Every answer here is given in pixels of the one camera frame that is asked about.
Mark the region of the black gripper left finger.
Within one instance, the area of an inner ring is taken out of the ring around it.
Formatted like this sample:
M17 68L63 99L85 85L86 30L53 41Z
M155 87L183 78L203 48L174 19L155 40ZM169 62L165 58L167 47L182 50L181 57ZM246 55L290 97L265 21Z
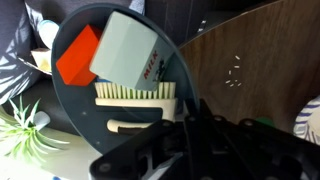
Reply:
M183 156L181 122L157 121L103 154L89 168L90 180L145 180Z

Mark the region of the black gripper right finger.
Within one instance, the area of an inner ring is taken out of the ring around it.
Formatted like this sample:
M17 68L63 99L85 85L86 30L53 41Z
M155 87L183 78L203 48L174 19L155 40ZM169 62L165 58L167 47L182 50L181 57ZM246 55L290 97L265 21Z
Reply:
M234 124L188 100L185 118L194 180L320 180L320 147L245 118Z

